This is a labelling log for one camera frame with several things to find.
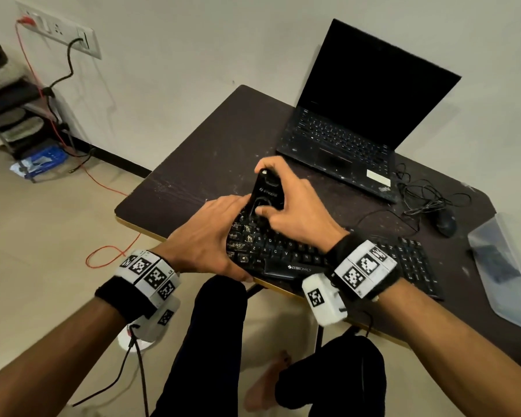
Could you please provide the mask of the person's right hand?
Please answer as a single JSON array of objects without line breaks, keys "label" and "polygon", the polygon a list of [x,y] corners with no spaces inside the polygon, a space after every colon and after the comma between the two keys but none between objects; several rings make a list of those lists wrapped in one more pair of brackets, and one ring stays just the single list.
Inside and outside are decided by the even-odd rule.
[{"label": "person's right hand", "polygon": [[261,159],[255,173],[259,173],[263,168],[271,169],[279,176],[285,194],[284,209],[289,209],[296,219],[296,235],[286,237],[327,253],[348,234],[326,210],[311,183],[306,179],[300,179],[283,157]]}]

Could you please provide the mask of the person's left hand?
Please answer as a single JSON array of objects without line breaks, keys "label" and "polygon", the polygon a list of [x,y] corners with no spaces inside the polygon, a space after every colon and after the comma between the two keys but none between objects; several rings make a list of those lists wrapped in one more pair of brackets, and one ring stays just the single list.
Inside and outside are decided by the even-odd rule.
[{"label": "person's left hand", "polygon": [[206,202],[153,251],[177,272],[221,275],[221,266],[232,261],[226,250],[230,228],[249,199],[228,195]]}]

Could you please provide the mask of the black handheld device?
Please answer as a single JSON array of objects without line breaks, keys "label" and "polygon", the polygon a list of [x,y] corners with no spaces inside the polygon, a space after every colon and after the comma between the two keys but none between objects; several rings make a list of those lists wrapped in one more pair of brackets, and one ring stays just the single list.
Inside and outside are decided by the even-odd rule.
[{"label": "black handheld device", "polygon": [[250,200],[241,213],[241,223],[250,224],[259,228],[269,228],[267,218],[256,213],[257,207],[271,206],[276,210],[283,210],[285,206],[285,194],[280,178],[271,169],[263,168],[257,175]]}]

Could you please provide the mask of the black computer keyboard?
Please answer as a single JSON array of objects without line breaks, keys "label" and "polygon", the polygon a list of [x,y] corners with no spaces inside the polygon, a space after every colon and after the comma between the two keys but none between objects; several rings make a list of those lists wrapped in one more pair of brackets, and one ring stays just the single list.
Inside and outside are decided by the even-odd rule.
[{"label": "black computer keyboard", "polygon": [[[445,301],[438,277],[422,244],[397,237],[370,236],[369,239],[401,266],[403,277],[435,301]],[[242,210],[227,237],[229,259],[253,276],[282,280],[292,289],[299,281],[328,268],[323,253],[312,245],[283,236],[270,228],[255,212]]]}]

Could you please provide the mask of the person's right forearm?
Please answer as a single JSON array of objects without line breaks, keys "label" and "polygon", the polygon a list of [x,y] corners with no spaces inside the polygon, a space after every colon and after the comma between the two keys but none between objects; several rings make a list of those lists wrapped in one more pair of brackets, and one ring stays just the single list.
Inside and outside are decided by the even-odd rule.
[{"label": "person's right forearm", "polygon": [[466,417],[521,417],[521,366],[399,278],[376,304]]}]

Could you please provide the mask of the person's left forearm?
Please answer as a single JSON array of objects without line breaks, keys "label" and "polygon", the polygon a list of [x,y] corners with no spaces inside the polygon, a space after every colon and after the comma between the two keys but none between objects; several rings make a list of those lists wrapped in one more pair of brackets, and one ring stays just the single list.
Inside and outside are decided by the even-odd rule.
[{"label": "person's left forearm", "polygon": [[0,417],[58,417],[126,323],[92,298],[0,370]]}]

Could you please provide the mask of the person's left leg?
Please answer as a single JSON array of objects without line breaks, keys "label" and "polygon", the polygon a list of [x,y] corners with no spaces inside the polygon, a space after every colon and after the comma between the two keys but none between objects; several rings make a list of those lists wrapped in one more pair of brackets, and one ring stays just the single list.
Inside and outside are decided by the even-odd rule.
[{"label": "person's left leg", "polygon": [[150,417],[237,417],[243,283],[215,275],[199,290],[190,324]]}]

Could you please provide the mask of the person's leg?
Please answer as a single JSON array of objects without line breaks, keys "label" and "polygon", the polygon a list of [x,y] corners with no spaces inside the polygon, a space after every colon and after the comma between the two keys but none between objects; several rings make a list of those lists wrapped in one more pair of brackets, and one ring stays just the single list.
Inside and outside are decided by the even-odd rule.
[{"label": "person's leg", "polygon": [[150,417],[237,417],[243,283],[215,275],[199,290],[190,324]]},{"label": "person's leg", "polygon": [[384,358],[358,331],[350,327],[280,372],[276,403],[287,409],[311,405],[308,417],[384,417]]}]

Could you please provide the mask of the person's bare foot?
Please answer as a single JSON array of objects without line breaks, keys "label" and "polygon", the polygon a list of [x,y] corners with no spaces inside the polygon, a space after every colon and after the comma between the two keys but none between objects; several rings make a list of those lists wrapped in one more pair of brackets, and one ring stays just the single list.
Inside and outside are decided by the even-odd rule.
[{"label": "person's bare foot", "polygon": [[278,353],[267,370],[246,392],[243,407],[247,412],[266,411],[277,406],[276,384],[280,373],[288,369],[291,364],[292,357],[286,350]]}]

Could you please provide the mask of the white round disc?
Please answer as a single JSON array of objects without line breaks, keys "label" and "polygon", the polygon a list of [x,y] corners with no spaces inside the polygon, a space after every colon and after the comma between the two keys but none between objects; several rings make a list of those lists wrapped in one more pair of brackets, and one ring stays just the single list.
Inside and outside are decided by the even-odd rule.
[{"label": "white round disc", "polygon": [[[132,344],[132,346],[130,346],[130,344],[132,342],[132,334],[129,329],[129,326],[126,326],[123,330],[121,330],[120,333],[118,333],[117,341],[118,341],[118,345],[124,351],[129,351],[132,354],[137,353],[137,347],[134,344]],[[140,352],[150,349],[156,343],[157,343],[157,341],[148,342],[148,341],[144,341],[142,339],[137,338],[137,346],[139,347]]]}]

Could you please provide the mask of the person's right leg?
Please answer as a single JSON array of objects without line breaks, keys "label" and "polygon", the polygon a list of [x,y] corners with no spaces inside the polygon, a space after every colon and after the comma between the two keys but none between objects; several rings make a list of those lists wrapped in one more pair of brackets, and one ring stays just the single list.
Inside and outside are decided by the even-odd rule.
[{"label": "person's right leg", "polygon": [[276,403],[287,409],[311,405],[308,417],[384,417],[384,358],[358,331],[350,327],[280,372]]}]

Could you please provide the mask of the black laptop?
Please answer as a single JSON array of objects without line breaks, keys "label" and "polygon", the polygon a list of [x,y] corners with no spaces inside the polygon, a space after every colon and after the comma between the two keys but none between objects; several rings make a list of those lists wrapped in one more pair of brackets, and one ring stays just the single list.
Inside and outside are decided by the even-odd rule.
[{"label": "black laptop", "polygon": [[276,151],[398,203],[396,148],[460,80],[334,19]]}]

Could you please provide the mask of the black computer mouse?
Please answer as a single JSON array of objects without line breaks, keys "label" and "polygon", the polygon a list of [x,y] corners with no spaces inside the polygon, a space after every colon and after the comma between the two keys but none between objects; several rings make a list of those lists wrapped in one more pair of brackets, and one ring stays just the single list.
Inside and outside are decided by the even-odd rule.
[{"label": "black computer mouse", "polygon": [[452,238],[457,231],[457,220],[453,211],[442,208],[433,213],[433,225],[438,233],[445,238]]}]

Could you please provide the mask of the blue packet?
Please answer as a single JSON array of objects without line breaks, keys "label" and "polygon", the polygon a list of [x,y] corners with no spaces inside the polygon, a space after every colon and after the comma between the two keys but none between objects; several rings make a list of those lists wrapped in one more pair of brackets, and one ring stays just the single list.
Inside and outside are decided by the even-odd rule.
[{"label": "blue packet", "polygon": [[62,165],[67,159],[68,154],[61,147],[48,146],[15,162],[9,170],[25,180],[32,181],[36,176]]}]

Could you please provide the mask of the small black object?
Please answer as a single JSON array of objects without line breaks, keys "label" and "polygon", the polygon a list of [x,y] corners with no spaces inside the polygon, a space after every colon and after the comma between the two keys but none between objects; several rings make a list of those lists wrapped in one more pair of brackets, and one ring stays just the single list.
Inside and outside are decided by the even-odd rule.
[{"label": "small black object", "polygon": [[473,256],[479,272],[497,284],[521,277],[520,271],[512,266],[494,245],[472,247]]}]

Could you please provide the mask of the clear plastic container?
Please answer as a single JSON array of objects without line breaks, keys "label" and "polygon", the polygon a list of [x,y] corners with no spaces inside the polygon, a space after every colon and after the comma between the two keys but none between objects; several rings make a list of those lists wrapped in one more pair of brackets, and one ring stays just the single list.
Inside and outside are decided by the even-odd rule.
[{"label": "clear plastic container", "polygon": [[521,327],[521,220],[497,212],[468,234],[493,311]]}]

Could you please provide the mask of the metal shelf rack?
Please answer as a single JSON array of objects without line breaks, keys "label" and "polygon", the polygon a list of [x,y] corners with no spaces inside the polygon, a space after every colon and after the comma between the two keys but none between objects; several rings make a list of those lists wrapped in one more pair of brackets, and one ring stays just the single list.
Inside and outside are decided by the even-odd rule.
[{"label": "metal shelf rack", "polygon": [[48,146],[59,147],[70,137],[68,125],[51,106],[54,97],[52,89],[32,82],[13,58],[0,68],[0,149],[13,164]]}]

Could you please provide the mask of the white wall socket panel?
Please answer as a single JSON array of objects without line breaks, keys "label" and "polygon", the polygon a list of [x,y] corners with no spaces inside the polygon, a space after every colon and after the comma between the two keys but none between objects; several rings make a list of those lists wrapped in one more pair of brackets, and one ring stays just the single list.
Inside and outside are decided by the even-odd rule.
[{"label": "white wall socket panel", "polygon": [[98,60],[102,59],[95,31],[60,14],[39,8],[22,0],[12,0],[18,8],[21,17],[31,19],[30,24],[23,26],[31,31],[67,46],[76,41],[72,48]]}]

